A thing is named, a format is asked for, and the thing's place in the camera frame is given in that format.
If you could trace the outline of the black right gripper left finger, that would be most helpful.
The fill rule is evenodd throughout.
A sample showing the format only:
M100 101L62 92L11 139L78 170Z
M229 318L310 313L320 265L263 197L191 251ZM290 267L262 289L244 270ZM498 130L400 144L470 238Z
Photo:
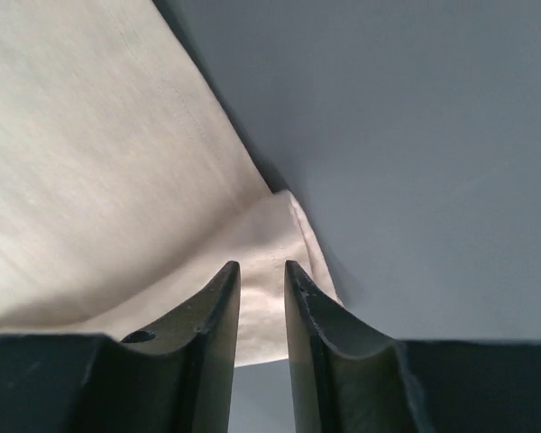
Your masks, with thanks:
M0 334L0 432L225 432L240 267L122 340Z

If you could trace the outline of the beige t shirt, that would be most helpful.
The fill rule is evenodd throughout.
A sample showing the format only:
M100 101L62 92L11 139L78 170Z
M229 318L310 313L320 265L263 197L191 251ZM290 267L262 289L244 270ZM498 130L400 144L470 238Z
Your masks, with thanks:
M152 2L0 1L0 332L121 339L236 261L236 364L277 361L288 260L335 296Z

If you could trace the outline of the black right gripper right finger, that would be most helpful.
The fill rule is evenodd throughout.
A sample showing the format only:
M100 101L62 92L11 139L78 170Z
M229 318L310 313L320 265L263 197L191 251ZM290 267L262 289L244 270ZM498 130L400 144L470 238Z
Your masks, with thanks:
M285 264L299 432L541 432L541 342L407 340Z

